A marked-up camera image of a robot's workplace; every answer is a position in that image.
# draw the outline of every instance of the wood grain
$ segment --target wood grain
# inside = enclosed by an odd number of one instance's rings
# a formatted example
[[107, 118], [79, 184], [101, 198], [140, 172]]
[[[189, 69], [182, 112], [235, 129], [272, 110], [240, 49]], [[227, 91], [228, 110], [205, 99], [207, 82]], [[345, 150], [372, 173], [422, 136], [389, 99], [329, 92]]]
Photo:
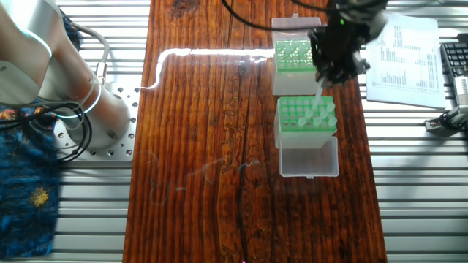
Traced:
[[[320, 16], [282, 0], [235, 0], [255, 23]], [[271, 59], [215, 55], [271, 48], [219, 0], [151, 2], [124, 262], [386, 262], [356, 81], [336, 103], [338, 178], [283, 178], [273, 142]]]

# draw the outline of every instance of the clear plastic box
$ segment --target clear plastic box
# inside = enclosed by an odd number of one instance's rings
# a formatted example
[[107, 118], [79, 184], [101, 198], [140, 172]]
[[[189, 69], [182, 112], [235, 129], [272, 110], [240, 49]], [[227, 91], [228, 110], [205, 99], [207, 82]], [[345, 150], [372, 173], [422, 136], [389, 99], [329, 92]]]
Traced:
[[[300, 18], [297, 14], [292, 18], [273, 18], [271, 24], [274, 28], [322, 25], [320, 18]], [[272, 38], [273, 95], [314, 95], [319, 84], [315, 81], [307, 30], [274, 31]]]
[[338, 139], [330, 139], [316, 149], [279, 146], [279, 174], [282, 177], [337, 177], [339, 175]]
[[323, 96], [315, 111], [314, 100], [312, 96], [278, 99], [274, 134], [283, 177], [339, 175], [333, 97]]

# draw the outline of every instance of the patterned fabric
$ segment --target patterned fabric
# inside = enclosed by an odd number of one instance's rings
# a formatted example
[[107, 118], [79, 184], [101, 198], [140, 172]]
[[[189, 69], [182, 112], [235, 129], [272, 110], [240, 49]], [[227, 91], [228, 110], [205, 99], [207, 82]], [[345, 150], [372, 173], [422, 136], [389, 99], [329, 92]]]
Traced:
[[75, 25], [70, 18], [61, 11], [61, 15], [64, 19], [65, 31], [67, 32], [68, 38], [73, 43], [77, 50], [80, 50], [80, 33], [75, 28]]
[[[63, 15], [68, 37], [79, 49], [79, 33]], [[0, 120], [25, 118], [37, 111], [0, 107]], [[59, 203], [54, 123], [55, 117], [48, 113], [22, 127], [0, 131], [0, 260], [52, 250]]]

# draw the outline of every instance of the metal base plate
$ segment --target metal base plate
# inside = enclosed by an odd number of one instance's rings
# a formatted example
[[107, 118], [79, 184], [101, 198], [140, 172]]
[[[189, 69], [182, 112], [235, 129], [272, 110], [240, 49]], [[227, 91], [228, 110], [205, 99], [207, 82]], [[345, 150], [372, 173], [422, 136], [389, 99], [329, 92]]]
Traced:
[[[138, 107], [140, 102], [139, 88], [124, 88], [118, 83], [106, 83], [106, 88], [119, 95], [130, 111], [130, 125], [125, 135], [113, 145], [101, 149], [87, 149], [80, 157], [75, 159], [73, 163], [79, 162], [98, 162], [98, 161], [132, 161], [135, 146], [135, 135], [137, 130]], [[72, 149], [65, 149], [69, 146], [76, 145], [70, 139], [67, 130], [62, 121], [58, 120], [54, 129], [55, 146], [58, 149], [58, 157], [61, 158], [70, 154]]]

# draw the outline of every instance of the black keyboard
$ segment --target black keyboard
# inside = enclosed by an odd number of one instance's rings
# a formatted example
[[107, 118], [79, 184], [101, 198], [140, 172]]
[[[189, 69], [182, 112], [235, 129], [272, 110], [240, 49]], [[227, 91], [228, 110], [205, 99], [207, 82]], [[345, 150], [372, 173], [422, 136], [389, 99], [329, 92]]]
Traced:
[[468, 64], [468, 45], [466, 43], [442, 44], [442, 58], [445, 66], [450, 71], [453, 81], [454, 77], [463, 74], [463, 66]]

